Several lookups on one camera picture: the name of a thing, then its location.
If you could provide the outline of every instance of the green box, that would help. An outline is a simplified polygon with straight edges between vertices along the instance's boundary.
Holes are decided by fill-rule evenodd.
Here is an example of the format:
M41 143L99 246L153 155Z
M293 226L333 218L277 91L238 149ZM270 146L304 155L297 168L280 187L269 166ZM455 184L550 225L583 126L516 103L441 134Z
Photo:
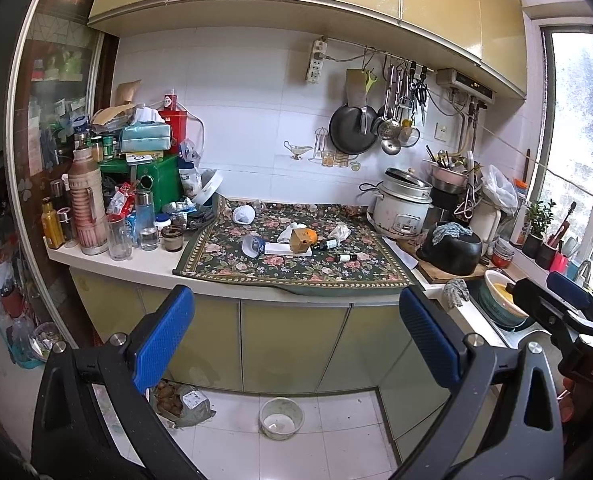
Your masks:
M170 202L179 202L183 198L178 160L177 155L165 155L162 159L136 166L137 179L148 174L154 181L152 197L154 199L154 209L157 212L161 211L161 207L164 205ZM99 167L102 174L122 176L123 182L130 180L130 171L133 168L133 166L128 166L124 158L112 158L100 163ZM114 179L119 184L121 177L117 178L115 176Z

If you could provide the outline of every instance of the potted plant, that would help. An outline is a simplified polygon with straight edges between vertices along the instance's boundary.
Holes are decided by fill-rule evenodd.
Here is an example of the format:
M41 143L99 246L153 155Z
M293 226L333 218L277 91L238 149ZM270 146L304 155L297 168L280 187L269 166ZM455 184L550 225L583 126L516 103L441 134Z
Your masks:
M545 231L555 217L552 208L557 205L552 199L546 204L542 200L533 202L528 208L528 220L530 222L530 233L523 244L523 254L533 260L537 257Z

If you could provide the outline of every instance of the window frame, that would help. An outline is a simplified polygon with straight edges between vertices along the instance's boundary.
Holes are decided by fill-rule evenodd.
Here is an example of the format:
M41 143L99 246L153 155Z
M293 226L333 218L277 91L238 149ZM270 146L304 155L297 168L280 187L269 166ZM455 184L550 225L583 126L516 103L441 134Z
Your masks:
M538 56L541 60L543 72L542 76L534 80L535 90L538 95L542 96L542 109L539 117L534 117L535 123L541 127L541 135L539 138L539 147L536 160L540 164L547 166L549 159L550 146L552 141L552 134L554 128L554 113L555 113L555 92L556 81L555 71L549 69L553 66L553 51L547 49L547 41L551 42L551 36L554 32L592 32L593 33L593 18L550 18L547 20L532 20L531 33L535 35L538 41L534 41L534 45L538 51L533 52L533 56ZM533 170L530 187L530 200L536 200L545 179L545 169L536 166ZM583 236L581 247L575 260L582 261L586 258L593 257L593 206L586 227L586 232Z

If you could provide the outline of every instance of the wall socket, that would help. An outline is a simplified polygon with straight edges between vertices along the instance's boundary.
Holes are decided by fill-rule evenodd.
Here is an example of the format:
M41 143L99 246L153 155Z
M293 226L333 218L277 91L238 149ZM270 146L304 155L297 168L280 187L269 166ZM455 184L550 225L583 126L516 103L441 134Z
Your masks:
M437 127L434 130L434 138L437 140L442 140L443 142L448 142L448 140L450 140L448 127L445 124L437 123Z
M318 83L323 68L323 56L328 48L328 44L323 40L315 40L310 51L310 63L307 67L305 80L308 83Z

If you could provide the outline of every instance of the red box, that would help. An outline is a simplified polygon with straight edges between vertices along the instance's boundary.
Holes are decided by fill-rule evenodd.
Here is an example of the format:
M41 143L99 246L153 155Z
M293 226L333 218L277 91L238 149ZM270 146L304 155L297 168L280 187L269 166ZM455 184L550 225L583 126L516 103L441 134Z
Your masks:
M160 110L163 120L172 129L172 143L168 153L178 153L179 143L185 140L186 127L188 125L188 113L185 110Z

